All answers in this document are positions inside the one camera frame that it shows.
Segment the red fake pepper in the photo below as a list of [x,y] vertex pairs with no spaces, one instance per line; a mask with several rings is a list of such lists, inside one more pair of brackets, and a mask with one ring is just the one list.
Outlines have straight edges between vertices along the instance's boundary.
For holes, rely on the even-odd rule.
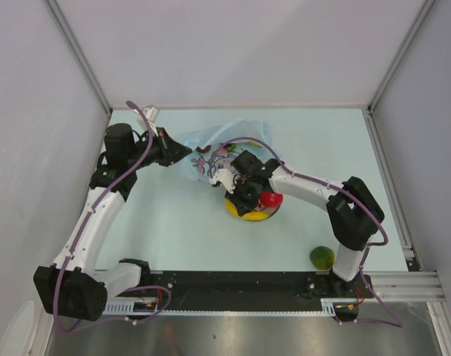
[[283,195],[271,191],[263,191],[259,195],[260,203],[266,208],[279,208],[283,203]]

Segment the yellow fake banana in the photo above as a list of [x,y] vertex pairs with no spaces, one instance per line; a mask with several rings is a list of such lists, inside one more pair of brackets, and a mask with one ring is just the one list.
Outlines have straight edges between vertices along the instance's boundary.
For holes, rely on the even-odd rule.
[[238,219],[246,220],[246,221],[252,221],[252,222],[258,222],[258,221],[264,221],[267,220],[271,215],[266,211],[251,211],[248,213],[245,213],[244,215],[240,216],[238,214],[238,210],[236,206],[230,201],[225,200],[225,207],[227,211],[233,216]]

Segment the light blue plastic bag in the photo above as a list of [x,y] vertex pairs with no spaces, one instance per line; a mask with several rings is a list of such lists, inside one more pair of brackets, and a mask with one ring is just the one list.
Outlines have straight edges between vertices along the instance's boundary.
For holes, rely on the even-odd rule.
[[[253,153],[262,161],[271,157],[269,151],[262,146],[256,148],[248,145],[247,141],[259,144],[272,143],[271,126],[268,123],[236,119],[224,125],[209,126],[202,130],[189,131],[177,136],[176,141],[191,148],[193,152],[174,166],[176,174],[184,179],[207,182],[215,171],[221,168],[235,172],[231,162],[243,151]],[[228,152],[226,146],[236,144],[235,151]],[[197,147],[210,145],[208,153],[201,154]]]

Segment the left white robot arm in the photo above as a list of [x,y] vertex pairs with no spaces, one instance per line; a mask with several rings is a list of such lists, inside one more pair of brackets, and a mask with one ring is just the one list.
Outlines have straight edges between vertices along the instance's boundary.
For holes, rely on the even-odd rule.
[[96,272],[105,238],[137,181],[137,170],[151,164],[168,167],[192,150],[173,140],[164,128],[138,135],[125,123],[111,125],[104,137],[88,197],[65,247],[50,266],[39,266],[33,282],[48,314],[96,321],[107,301],[127,291],[141,297],[152,287],[148,262],[125,258]]

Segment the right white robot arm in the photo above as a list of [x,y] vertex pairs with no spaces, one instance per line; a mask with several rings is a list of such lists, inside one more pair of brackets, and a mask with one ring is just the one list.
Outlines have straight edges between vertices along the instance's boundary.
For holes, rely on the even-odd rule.
[[260,161],[244,151],[231,163],[232,189],[225,193],[229,211],[244,220],[266,220],[277,212],[285,196],[323,209],[339,242],[329,268],[329,289],[348,297],[357,288],[357,277],[385,214],[366,184],[351,177],[337,185],[317,177],[304,177],[285,168],[278,159]]

